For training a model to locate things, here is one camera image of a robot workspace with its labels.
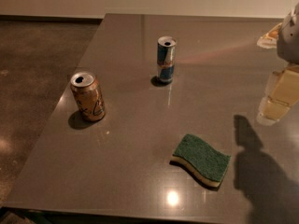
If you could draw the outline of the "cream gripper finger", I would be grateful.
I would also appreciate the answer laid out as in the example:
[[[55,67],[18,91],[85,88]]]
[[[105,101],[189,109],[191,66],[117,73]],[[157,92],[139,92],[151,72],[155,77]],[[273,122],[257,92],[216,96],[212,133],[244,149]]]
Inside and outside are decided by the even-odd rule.
[[[289,63],[273,71],[260,102],[257,121],[266,126],[279,122],[299,102],[299,65]]]
[[[257,46],[263,49],[275,49],[277,47],[278,32],[282,23],[274,26],[269,32],[261,36],[257,41]]]

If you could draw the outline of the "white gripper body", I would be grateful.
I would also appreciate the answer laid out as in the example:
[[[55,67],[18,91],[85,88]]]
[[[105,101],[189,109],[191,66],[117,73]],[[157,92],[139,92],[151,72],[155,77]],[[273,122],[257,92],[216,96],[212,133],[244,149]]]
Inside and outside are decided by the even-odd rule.
[[[299,3],[285,17],[278,32],[278,56],[299,64]]]

